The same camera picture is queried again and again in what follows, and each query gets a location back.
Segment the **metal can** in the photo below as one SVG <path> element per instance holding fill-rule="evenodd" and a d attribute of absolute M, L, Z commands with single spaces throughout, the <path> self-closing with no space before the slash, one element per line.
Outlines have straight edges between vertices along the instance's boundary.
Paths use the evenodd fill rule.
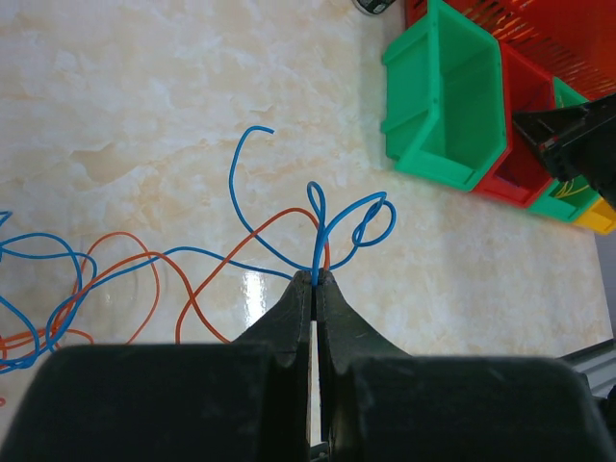
<path fill-rule="evenodd" d="M 353 0 L 360 12 L 365 14 L 381 14 L 396 0 Z"/>

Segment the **tabletop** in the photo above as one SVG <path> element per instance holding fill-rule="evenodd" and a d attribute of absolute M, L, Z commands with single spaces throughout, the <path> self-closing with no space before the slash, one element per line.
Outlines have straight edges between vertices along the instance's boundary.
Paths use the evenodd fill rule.
<path fill-rule="evenodd" d="M 238 141 L 253 125 L 235 178 L 257 227 L 289 207 L 310 209 L 317 181 L 332 219 L 368 194 L 398 210 L 389 238 L 360 248 L 334 274 L 349 304 L 411 354 L 560 356 L 611 338 L 591 232 L 393 171 L 384 154 L 385 69 L 403 30 L 401 3 L 380 16 L 351 0 L 88 0 L 9 2 L 0 8 L 0 239 L 47 232 L 88 250 L 125 231 L 149 250 L 193 246 L 226 255 L 248 232 L 227 185 Z M 368 206 L 329 242 L 338 262 Z M 386 210 L 366 239 L 387 227 Z M 309 267 L 316 230 L 298 214 L 262 236 Z M 62 252 L 47 238 L 10 244 Z M 141 252 L 127 236 L 93 251 L 100 270 Z M 251 241 L 238 262 L 293 274 Z M 172 260 L 193 287 L 218 265 L 194 251 Z M 160 300 L 136 343 L 172 343 L 188 300 L 183 280 L 156 263 Z M 88 279 L 90 269 L 86 269 Z M 70 295 L 69 259 L 3 255 L 0 295 L 43 328 Z M 287 281 L 225 266 L 198 298 L 208 321 L 234 339 L 281 296 Z M 93 289 L 71 328 L 97 343 L 131 339 L 156 295 L 150 268 Z M 0 335 L 26 331 L 0 310 Z M 218 342 L 190 310 L 183 342 Z M 67 333 L 62 346 L 83 343 Z M 12 358 L 27 350 L 15 349 Z M 37 367 L 0 375 L 0 439 Z M 318 402 L 313 402 L 313 416 Z M 318 440 L 317 430 L 313 436 Z"/>

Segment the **tangled cable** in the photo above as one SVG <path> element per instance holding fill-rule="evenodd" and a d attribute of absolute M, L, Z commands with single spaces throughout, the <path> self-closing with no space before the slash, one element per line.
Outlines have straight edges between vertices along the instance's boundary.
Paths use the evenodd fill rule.
<path fill-rule="evenodd" d="M 245 219 L 244 214 L 242 213 L 242 210 L 238 203 L 236 193 L 235 193 L 234 182 L 235 182 L 235 171 L 236 171 L 236 167 L 237 167 L 240 154 L 242 152 L 242 148 L 244 146 L 244 142 L 246 141 L 250 133 L 254 131 L 262 131 L 262 132 L 267 132 L 269 134 L 273 134 L 273 130 L 267 127 L 262 127 L 262 126 L 250 127 L 242 135 L 238 143 L 238 146 L 235 150 L 233 161 L 229 169 L 229 182 L 228 182 L 229 193 L 231 196 L 231 202 L 233 204 L 235 212 L 240 222 L 244 226 L 244 228 L 248 231 L 249 235 L 246 238 L 244 238 L 225 257 L 215 252 L 212 252 L 210 250 L 206 250 L 206 249 L 198 248 L 198 247 L 192 247 L 192 246 L 174 247 L 162 253 L 150 251 L 147 249 L 145 244 L 142 243 L 137 237 L 127 232 L 115 232 L 115 233 L 111 233 L 111 234 L 103 236 L 90 247 L 87 253 L 74 251 L 72 247 L 65 240 L 53 234 L 49 234 L 49 233 L 28 233 L 28 234 L 16 236 L 16 237 L 7 239 L 3 242 L 0 242 L 0 262 L 2 262 L 3 257 L 5 255 L 16 257 L 16 258 L 29 259 L 29 260 L 53 260 L 53 259 L 68 258 L 71 261 L 72 266 L 74 267 L 75 273 L 76 273 L 76 279 L 75 279 L 73 290 L 71 291 L 70 295 L 52 311 L 44 328 L 36 329 L 33 323 L 28 319 L 28 317 L 22 311 L 17 309 L 6 298 L 0 295 L 0 303 L 4 305 L 10 312 L 12 312 L 18 319 L 20 319 L 27 328 L 26 331 L 21 332 L 19 334 L 15 334 L 10 337 L 4 337 L 4 336 L 0 337 L 0 353 L 2 355 L 2 358 L 0 359 L 0 374 L 12 372 L 16 369 L 27 369 L 27 368 L 32 367 L 32 365 L 35 364 L 35 362 L 40 358 L 42 354 L 44 354 L 47 351 L 50 351 L 50 352 L 55 351 L 59 347 L 59 341 L 68 333 L 73 334 L 73 335 L 79 335 L 85 338 L 91 344 L 93 344 L 94 339 L 92 338 L 90 334 L 83 332 L 81 330 L 72 329 L 70 327 L 79 309 L 81 308 L 84 301 L 88 297 L 88 294 L 92 290 L 106 284 L 107 282 L 117 277 L 120 277 L 123 274 L 127 274 L 129 272 L 150 266 L 152 269 L 153 275 L 154 275 L 154 279 L 155 279 L 156 294 L 154 297 L 152 308 L 148 312 L 147 317 L 145 318 L 143 323 L 140 325 L 138 330 L 135 332 L 135 334 L 131 336 L 131 338 L 128 340 L 127 343 L 133 342 L 140 335 L 143 329 L 146 327 L 147 323 L 151 320 L 156 310 L 156 307 L 158 305 L 158 301 L 160 299 L 160 290 L 161 290 L 160 279 L 159 279 L 159 274 L 157 272 L 157 269 L 155 267 L 155 263 L 159 260 L 163 260 L 166 263 L 168 263 L 178 273 L 178 275 L 180 276 L 180 278 L 182 279 L 185 285 L 188 298 L 189 298 L 184 308 L 182 309 L 178 317 L 177 323 L 175 325 L 176 343 L 179 343 L 181 341 L 182 322 L 184 318 L 186 317 L 188 311 L 191 309 L 191 307 L 194 309 L 197 316 L 199 317 L 201 322 L 208 328 L 208 330 L 210 330 L 210 332 L 212 332 L 212 334 L 215 337 L 217 337 L 219 340 L 227 343 L 229 341 L 224 336 L 222 336 L 209 323 L 209 321 L 207 320 L 207 318 L 205 317 L 205 315 L 199 308 L 197 299 L 196 299 L 199 296 L 199 294 L 207 287 L 207 285 L 214 279 L 214 277 L 216 277 L 216 275 L 222 270 L 222 268 L 225 265 L 229 264 L 229 265 L 233 265 L 235 267 L 238 267 L 244 270 L 257 271 L 257 272 L 261 272 L 264 274 L 270 274 L 270 275 L 274 275 L 278 277 L 283 277 L 288 280 L 292 279 L 292 277 L 289 274 L 281 272 L 281 271 L 254 267 L 251 265 L 247 265 L 247 264 L 232 260 L 232 258 L 250 240 L 256 239 L 261 245 L 267 248 L 272 254 L 274 254 L 276 257 L 278 257 L 280 260 L 290 265 L 291 267 L 297 270 L 311 271 L 312 284 L 317 285 L 318 278 L 319 278 L 319 267 L 320 267 L 321 257 L 323 253 L 324 253 L 323 267 L 326 270 L 335 270 L 335 269 L 338 269 L 346 265 L 353 258 L 353 256 L 355 255 L 355 253 L 357 252 L 359 248 L 378 244 L 382 242 L 384 239 L 386 239 L 392 233 L 394 226 L 396 224 L 396 208 L 391 202 L 387 200 L 387 194 L 385 192 L 376 192 L 374 194 L 364 197 L 363 199 L 357 200 L 356 202 L 346 207 L 341 213 L 336 215 L 336 217 L 334 217 L 331 221 L 327 223 L 325 194 L 321 186 L 314 181 L 311 181 L 310 183 L 308 183 L 308 186 L 307 186 L 308 200 L 310 202 L 310 205 L 312 207 L 314 214 L 305 209 L 295 207 L 295 208 L 284 210 L 276 214 L 275 216 L 268 219 L 265 223 L 263 223 L 261 226 L 257 227 L 256 229 L 252 228 L 252 226 L 250 226 L 250 224 Z M 340 262 L 334 265 L 330 265 L 330 254 L 329 254 L 329 243 L 328 243 L 328 238 L 329 238 L 330 233 L 342 219 L 348 216 L 348 214 L 358 209 L 359 207 L 362 207 L 370 203 L 372 205 L 368 208 L 366 214 L 364 215 L 364 218 L 355 227 L 355 229 L 353 230 L 351 234 L 351 241 L 353 244 L 351 251 Z M 371 241 L 364 242 L 363 238 L 364 238 L 364 234 L 366 232 L 366 228 L 368 224 L 377 216 L 377 214 L 380 212 L 383 206 L 389 209 L 390 216 L 391 216 L 390 223 L 387 229 L 378 238 L 373 239 Z M 312 264 L 310 267 L 302 266 L 294 262 L 293 260 L 289 259 L 285 255 L 283 255 L 281 252 L 279 252 L 276 248 L 274 248 L 271 244 L 269 244 L 263 237 L 260 236 L 260 233 L 263 230 L 265 230 L 268 226 L 270 226 L 273 222 L 275 222 L 276 220 L 290 213 L 301 213 L 305 215 L 306 217 L 311 219 L 311 221 L 314 223 L 315 227 L 317 228 L 317 237 L 315 241 L 313 260 L 312 260 Z M 0 227 L 11 217 L 11 215 L 12 215 L 11 212 L 0 212 Z M 117 262 L 116 264 L 112 265 L 110 268 L 105 269 L 104 271 L 99 273 L 99 267 L 96 263 L 96 260 L 91 256 L 91 254 L 102 242 L 106 241 L 107 239 L 110 239 L 111 237 L 117 237 L 117 236 L 124 236 L 124 237 L 129 237 L 133 239 L 136 243 L 140 245 L 143 252 L 133 255 L 129 258 L 126 258 L 120 262 Z M 11 249 L 11 244 L 18 243 L 18 242 L 25 241 L 25 240 L 30 240 L 30 239 L 51 240 L 61 245 L 65 251 L 63 251 L 62 253 L 48 253 L 48 254 L 34 255 L 34 254 L 17 252 Z M 186 252 L 186 251 L 200 253 L 200 254 L 207 255 L 209 257 L 220 260 L 220 263 L 218 264 L 218 266 L 205 278 L 203 283 L 199 285 L 196 291 L 193 290 L 186 274 L 170 258 L 170 255 L 174 253 Z M 138 260 L 141 260 L 141 261 L 129 268 L 122 269 L 122 267 L 124 267 L 125 265 L 131 264 L 133 262 L 137 262 Z M 91 277 L 90 277 L 89 282 L 85 283 L 84 282 L 84 272 L 86 271 L 87 266 L 91 267 Z M 24 354 L 14 359 L 11 359 L 9 357 L 10 351 L 25 347 L 29 344 L 34 344 L 33 350 L 30 351 L 29 353 Z M 0 398 L 0 407 L 5 402 L 6 401 L 3 398 Z"/>

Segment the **green plastic bin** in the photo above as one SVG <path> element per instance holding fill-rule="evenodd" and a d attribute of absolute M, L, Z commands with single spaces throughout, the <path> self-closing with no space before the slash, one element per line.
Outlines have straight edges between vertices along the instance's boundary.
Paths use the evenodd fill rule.
<path fill-rule="evenodd" d="M 441 0 L 383 55 L 396 169 L 470 191 L 507 146 L 497 40 Z"/>
<path fill-rule="evenodd" d="M 557 108 L 576 106 L 588 101 L 581 94 L 554 78 L 554 97 Z M 531 212 L 561 221 L 575 221 L 599 199 L 599 193 L 588 186 L 583 176 L 568 184 L 554 181 L 528 208 Z"/>

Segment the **red plastic crate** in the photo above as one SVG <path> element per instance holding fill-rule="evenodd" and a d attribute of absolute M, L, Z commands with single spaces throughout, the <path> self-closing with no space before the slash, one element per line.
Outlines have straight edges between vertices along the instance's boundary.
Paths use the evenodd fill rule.
<path fill-rule="evenodd" d="M 447 0 L 589 99 L 616 91 L 615 0 Z M 407 27 L 426 0 L 406 0 Z"/>
<path fill-rule="evenodd" d="M 550 74 L 502 42 L 500 51 L 507 149 L 473 192 L 526 208 L 541 195 L 552 178 L 514 130 L 512 114 L 515 111 L 554 109 L 553 79 Z"/>

